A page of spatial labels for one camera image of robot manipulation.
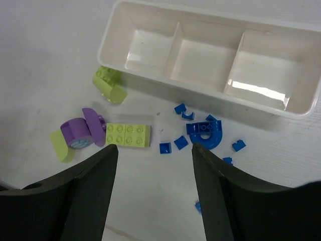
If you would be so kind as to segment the lime quarter-round lego brick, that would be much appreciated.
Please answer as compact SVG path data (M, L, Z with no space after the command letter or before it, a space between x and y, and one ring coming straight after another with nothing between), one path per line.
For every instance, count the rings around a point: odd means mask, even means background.
M70 163L75 156L75 150L67 145L62 131L54 131L49 136L58 160L62 163Z

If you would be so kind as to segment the purple curved lego brick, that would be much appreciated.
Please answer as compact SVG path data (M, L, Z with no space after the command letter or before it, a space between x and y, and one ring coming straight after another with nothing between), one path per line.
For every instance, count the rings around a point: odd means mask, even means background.
M82 108L82 111L95 145L103 147L106 138L104 118L91 108Z

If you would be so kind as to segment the purple round lego piece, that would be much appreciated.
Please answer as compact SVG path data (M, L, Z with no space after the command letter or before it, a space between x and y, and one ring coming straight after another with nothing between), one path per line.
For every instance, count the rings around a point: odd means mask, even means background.
M70 119L60 126L68 147L82 149L93 144L93 138L84 118Z

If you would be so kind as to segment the lime curved lego slope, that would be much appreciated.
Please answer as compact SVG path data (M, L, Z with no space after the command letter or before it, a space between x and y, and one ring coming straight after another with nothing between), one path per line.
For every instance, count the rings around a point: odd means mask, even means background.
M103 87L101 92L109 102L114 104L121 104L127 97L127 92L121 89L118 85L107 85Z

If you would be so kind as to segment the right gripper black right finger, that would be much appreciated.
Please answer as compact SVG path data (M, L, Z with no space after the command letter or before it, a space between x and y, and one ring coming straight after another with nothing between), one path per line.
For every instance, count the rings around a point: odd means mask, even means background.
M207 240L320 240L320 182L270 183L192 148Z

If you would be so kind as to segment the lime curved lego brick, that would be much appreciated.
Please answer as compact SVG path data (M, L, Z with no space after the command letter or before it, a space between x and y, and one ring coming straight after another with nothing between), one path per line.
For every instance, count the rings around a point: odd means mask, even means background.
M93 84L104 97L109 97L121 75L122 73L118 70L100 66L93 75Z

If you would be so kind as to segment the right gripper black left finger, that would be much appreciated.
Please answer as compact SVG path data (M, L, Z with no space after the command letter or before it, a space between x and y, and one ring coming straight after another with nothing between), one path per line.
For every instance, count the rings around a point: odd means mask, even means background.
M108 145L23 189L1 184L1 240L102 240L118 160Z

